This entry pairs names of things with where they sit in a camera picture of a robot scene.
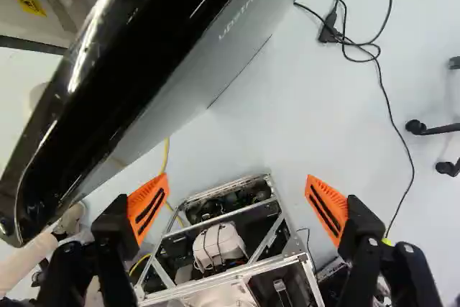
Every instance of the chair caster wheel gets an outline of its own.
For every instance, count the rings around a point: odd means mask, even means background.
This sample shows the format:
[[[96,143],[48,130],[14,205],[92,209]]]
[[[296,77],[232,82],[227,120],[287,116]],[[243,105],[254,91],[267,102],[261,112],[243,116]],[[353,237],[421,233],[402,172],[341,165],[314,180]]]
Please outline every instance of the chair caster wheel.
[[[439,174],[447,174],[452,178],[459,174],[458,171],[455,171],[456,169],[452,162],[438,162],[436,163],[435,169]]]
[[[424,131],[426,131],[426,125],[423,122],[414,119],[406,123],[405,129],[416,136],[420,136]]]

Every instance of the black cable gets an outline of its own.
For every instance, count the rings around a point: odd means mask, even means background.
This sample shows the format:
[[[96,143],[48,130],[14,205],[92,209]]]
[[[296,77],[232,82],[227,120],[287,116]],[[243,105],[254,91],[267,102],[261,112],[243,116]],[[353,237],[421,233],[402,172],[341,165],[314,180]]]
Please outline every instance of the black cable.
[[[204,231],[204,238],[203,238],[203,251],[206,253],[206,255],[208,256],[209,260],[211,261],[211,265],[213,267],[213,271],[216,272],[216,268],[214,267],[214,261],[213,261],[213,258],[209,255],[208,251],[206,251],[206,248],[205,248],[205,244],[206,244],[206,234],[208,233],[207,230]]]
[[[298,233],[298,232],[301,232],[302,230],[308,230],[307,249],[308,249],[308,255],[310,255],[311,263],[313,264],[313,269],[315,270],[314,274],[315,274],[315,279],[316,279],[316,273],[317,273],[316,264],[315,264],[315,260],[313,259],[313,255],[311,254],[310,247],[308,247],[308,243],[310,241],[310,228],[300,228],[300,229],[297,229],[295,232]]]
[[[217,250],[218,255],[221,258],[221,265],[224,266],[224,259],[222,258],[221,247],[219,246],[219,233],[221,232],[221,225],[219,224],[217,228]]]
[[[389,224],[389,226],[387,228],[387,231],[385,233],[385,237],[388,237],[388,234],[390,233],[390,229],[391,229],[391,227],[392,227],[392,225],[393,225],[393,223],[394,223],[394,221],[396,219],[396,216],[397,216],[397,214],[398,214],[398,212],[400,210],[400,207],[403,204],[403,201],[405,200],[405,197],[408,194],[410,188],[412,187],[412,184],[413,184],[413,181],[414,181],[414,178],[415,178],[415,167],[414,167],[414,164],[413,164],[412,156],[410,155],[409,148],[408,148],[403,136],[401,135],[400,131],[396,127],[395,121],[393,119],[392,111],[391,111],[390,100],[388,98],[388,95],[387,95],[387,92],[385,90],[385,87],[383,86],[382,68],[381,68],[380,63],[379,63],[379,61],[377,59],[380,56],[380,54],[382,52],[382,49],[381,49],[381,47],[379,45],[376,45],[374,43],[374,41],[380,37],[380,35],[382,34],[383,30],[385,29],[385,27],[387,25],[388,19],[390,18],[390,14],[391,14],[393,0],[388,1],[387,13],[385,15],[384,21],[383,21],[379,31],[377,32],[377,34],[371,40],[369,40],[367,42],[363,42],[363,43],[355,43],[355,42],[353,42],[352,40],[350,40],[346,36],[346,20],[347,20],[347,15],[348,15],[348,8],[347,8],[347,6],[345,4],[345,1],[343,1],[343,0],[335,0],[333,9],[329,13],[329,16],[331,16],[332,14],[335,14],[335,11],[337,10],[337,7],[338,7],[339,3],[344,7],[344,19],[343,19],[343,22],[342,22],[342,25],[343,25],[342,33],[340,33],[335,28],[331,27],[326,22],[325,19],[323,19],[321,16],[319,16],[316,12],[314,12],[312,9],[308,8],[307,6],[305,6],[303,4],[300,4],[300,3],[296,2],[296,1],[294,2],[294,5],[296,5],[296,6],[300,7],[300,8],[302,8],[302,9],[310,12],[311,14],[313,14],[316,18],[318,18],[323,23],[323,26],[331,33],[331,35],[335,39],[335,42],[337,42],[337,43],[339,43],[341,45],[342,54],[348,61],[352,61],[354,63],[368,63],[368,62],[374,61],[376,66],[377,66],[377,72],[378,72],[378,78],[379,78],[379,86],[380,86],[380,89],[381,89],[381,91],[383,93],[383,96],[385,98],[385,103],[387,105],[388,116],[390,118],[391,125],[392,125],[393,129],[396,131],[398,137],[400,138],[400,140],[402,142],[402,145],[405,148],[406,154],[407,154],[409,162],[410,162],[410,167],[411,167],[410,182],[409,182],[404,194],[402,195],[399,204],[397,205],[396,211],[395,211],[393,217],[391,218],[390,224]],[[364,47],[367,47],[367,46],[376,48],[377,49],[377,54],[373,54],[372,52],[366,50]],[[358,48],[362,52],[365,52],[366,54],[368,54],[371,58],[366,59],[366,60],[358,60],[358,59],[351,58],[351,57],[349,57],[347,55],[345,47]]]

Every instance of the wires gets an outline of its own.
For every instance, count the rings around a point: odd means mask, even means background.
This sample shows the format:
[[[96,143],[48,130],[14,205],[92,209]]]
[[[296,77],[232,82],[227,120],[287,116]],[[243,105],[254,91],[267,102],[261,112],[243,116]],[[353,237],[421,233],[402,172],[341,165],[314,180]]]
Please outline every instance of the wires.
[[[315,279],[316,279],[316,264],[315,264],[315,260],[313,260],[313,255],[311,255],[311,251],[310,251],[310,247],[308,247],[308,243],[310,241],[310,228],[306,227],[306,228],[300,228],[300,229],[297,229],[295,232],[298,233],[298,232],[301,232],[302,230],[308,230],[308,235],[307,235],[307,249],[308,249],[308,255],[310,256],[310,259],[311,259],[311,263],[313,264],[313,269],[315,270],[314,274],[315,274]]]
[[[213,271],[215,272],[216,271],[216,268],[214,267],[214,261],[213,261],[213,258],[209,255],[208,251],[206,250],[206,235],[208,233],[208,230],[205,230],[203,232],[203,251],[206,253],[206,255],[208,256],[209,260],[211,261],[211,265],[213,267]]]
[[[169,158],[169,154],[170,154],[170,138],[168,137],[165,139],[165,151],[163,152],[163,163],[161,164],[160,171],[158,172],[157,175],[162,175],[166,171],[167,159]],[[172,212],[174,212],[174,208],[171,206],[170,202],[166,201],[165,203],[166,203],[167,208],[170,209]],[[182,220],[180,216],[177,216],[175,219],[178,220],[179,225],[182,228],[185,227],[184,221]]]
[[[219,233],[221,232],[221,226],[222,225],[219,224],[217,227],[217,250],[219,257],[221,258],[221,265],[224,266],[224,259],[222,258],[221,247],[219,246]]]
[[[170,154],[170,138],[165,139],[165,151],[163,152],[163,163],[161,164],[160,171],[158,172],[158,175],[162,175],[165,170],[166,170],[166,165],[167,165],[167,158]]]
[[[132,273],[137,269],[137,267],[139,266],[139,264],[142,262],[142,260],[146,260],[148,257],[150,257],[152,254],[149,253],[148,255],[145,255],[144,257],[142,257],[141,259],[137,260],[136,264],[132,265],[131,269],[129,270],[129,275],[131,276]]]
[[[335,22],[336,16],[337,16],[336,11],[337,11],[337,8],[338,8],[339,4],[342,5],[343,8],[344,8],[344,18],[343,18],[343,22],[342,22],[342,31],[341,32],[338,31],[336,28],[334,28],[334,22]],[[383,94],[383,96],[385,98],[385,103],[386,103],[386,106],[387,106],[388,117],[390,119],[390,123],[392,125],[392,128],[395,130],[396,134],[400,138],[400,141],[402,142],[402,145],[404,146],[405,152],[406,152],[406,154],[408,156],[408,159],[409,159],[410,168],[411,168],[410,182],[408,183],[408,186],[405,189],[405,192],[402,195],[399,204],[397,205],[396,211],[395,211],[393,217],[391,218],[391,221],[390,221],[390,224],[389,224],[389,226],[387,228],[385,237],[388,237],[388,234],[390,233],[390,229],[391,229],[391,227],[392,227],[392,225],[393,225],[393,223],[394,223],[394,221],[396,219],[396,216],[397,216],[397,214],[398,214],[398,212],[400,210],[400,207],[403,204],[403,201],[405,200],[405,197],[408,194],[410,188],[412,187],[412,184],[413,184],[413,181],[414,181],[414,178],[415,178],[415,167],[414,167],[414,164],[413,164],[413,159],[412,159],[412,157],[410,155],[409,148],[408,148],[403,136],[401,135],[399,129],[396,127],[396,124],[395,124],[395,121],[394,121],[393,115],[392,115],[392,110],[391,110],[391,106],[390,106],[390,100],[388,98],[387,92],[386,92],[385,87],[383,85],[382,68],[381,68],[380,63],[379,63],[379,61],[377,59],[380,56],[380,54],[382,53],[382,49],[381,49],[381,47],[379,45],[376,45],[374,43],[375,40],[377,40],[380,37],[380,35],[382,34],[383,30],[385,29],[385,27],[387,25],[387,22],[388,22],[388,19],[390,18],[390,14],[391,14],[391,10],[392,10],[392,4],[393,4],[393,0],[388,0],[387,13],[385,15],[385,18],[383,20],[382,25],[380,26],[380,29],[374,35],[374,37],[372,39],[366,41],[366,42],[355,43],[353,40],[349,39],[346,36],[346,21],[347,21],[347,15],[348,15],[348,8],[347,8],[347,6],[345,4],[345,1],[343,1],[343,0],[335,0],[333,9],[328,14],[326,19],[323,19],[319,14],[317,14],[316,12],[314,12],[312,9],[308,8],[307,6],[305,6],[303,4],[300,4],[300,3],[296,2],[296,1],[294,2],[294,5],[300,7],[301,9],[304,9],[304,10],[310,12],[313,16],[315,16],[316,18],[318,18],[322,22],[323,28],[326,29],[331,34],[332,39],[329,42],[335,42],[335,43],[339,43],[341,45],[342,55],[344,56],[345,59],[347,59],[348,61],[352,61],[353,63],[368,63],[368,62],[373,61],[373,62],[375,62],[375,65],[377,67],[379,87],[380,87],[380,90],[382,91],[382,94]],[[360,60],[360,59],[355,59],[355,58],[350,57],[348,55],[347,51],[346,51],[347,47],[355,47],[355,48],[357,48],[361,52],[366,53],[366,55],[369,56],[369,59]],[[374,53],[370,52],[368,49],[366,49],[368,47],[372,47],[373,49],[376,49],[377,50],[376,53],[374,54]]]

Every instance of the orange fin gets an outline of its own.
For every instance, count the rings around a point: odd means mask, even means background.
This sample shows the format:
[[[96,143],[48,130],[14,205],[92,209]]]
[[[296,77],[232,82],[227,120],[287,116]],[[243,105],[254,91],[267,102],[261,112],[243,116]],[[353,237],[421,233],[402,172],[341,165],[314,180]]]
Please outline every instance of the orange fin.
[[[307,177],[305,197],[310,203],[333,244],[338,247],[348,219],[346,197],[312,175]]]
[[[158,175],[128,196],[128,219],[140,246],[170,194],[166,173]]]

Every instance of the metal frame structure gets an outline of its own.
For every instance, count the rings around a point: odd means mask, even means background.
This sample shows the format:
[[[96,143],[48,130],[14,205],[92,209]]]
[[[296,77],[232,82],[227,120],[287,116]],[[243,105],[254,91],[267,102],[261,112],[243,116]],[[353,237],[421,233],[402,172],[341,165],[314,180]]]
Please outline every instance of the metal frame structure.
[[[229,191],[236,190],[238,188],[243,188],[245,186],[251,185],[254,182],[261,180],[264,180],[272,191],[272,195],[267,200],[249,206],[245,206],[241,209],[220,215],[212,219],[208,219],[206,221],[202,221],[198,224],[188,225],[185,228],[179,229],[177,231],[171,231],[178,214],[181,211],[184,211],[185,208],[189,207],[190,205],[193,205],[194,203],[201,203],[210,198],[215,198],[217,196],[222,196],[228,193]],[[218,224],[237,214],[243,214],[245,212],[255,212],[257,208],[263,207],[268,209],[273,203],[276,203],[280,207],[281,213],[278,216],[277,220],[274,222],[274,224],[270,227],[270,230],[265,234],[263,240],[260,242],[259,246],[256,248],[252,256],[249,258],[247,264],[228,269],[225,272],[213,275],[211,277],[202,278],[200,280],[192,280],[180,285],[176,285],[156,258],[156,254],[160,249],[163,239],[166,239],[171,236],[177,236],[181,233],[186,233],[187,231],[191,229],[196,229],[198,227]],[[210,288],[215,288],[217,286],[225,284],[241,285],[247,287],[247,283],[252,276],[264,272],[269,272],[271,270],[276,270],[281,267],[286,267],[288,265],[297,265],[299,272],[302,272],[305,276],[304,281],[309,285],[313,297],[316,300],[317,306],[324,307],[323,299],[321,297],[315,274],[313,272],[313,265],[311,262],[310,253],[304,247],[301,240],[299,240],[299,238],[297,237],[295,229],[292,227],[289,217],[285,212],[283,212],[283,209],[284,208],[282,207],[282,203],[280,203],[280,199],[278,197],[275,184],[273,183],[270,174],[250,175],[235,180],[231,183],[220,185],[216,188],[211,188],[202,193],[197,193],[194,196],[185,199],[172,213],[172,216],[165,228],[165,231],[163,232],[163,235],[161,236],[159,242],[152,251],[152,255],[150,256],[148,263],[146,264],[135,287],[135,290],[137,292],[143,291],[142,283],[147,276],[147,272],[150,268],[150,265],[152,265],[153,268],[156,270],[157,274],[162,279],[163,283],[166,285],[167,289],[156,293],[151,293],[146,296],[139,296],[138,294],[139,306],[153,306],[157,303],[164,303],[166,301],[170,301],[173,299],[182,299],[182,301],[184,301],[184,299],[187,299],[190,296],[197,294],[201,291]],[[275,236],[275,232],[277,231],[277,229],[283,221],[285,221],[290,231],[290,238],[287,241],[284,250],[279,255],[259,260],[264,248],[270,243],[272,238]]]

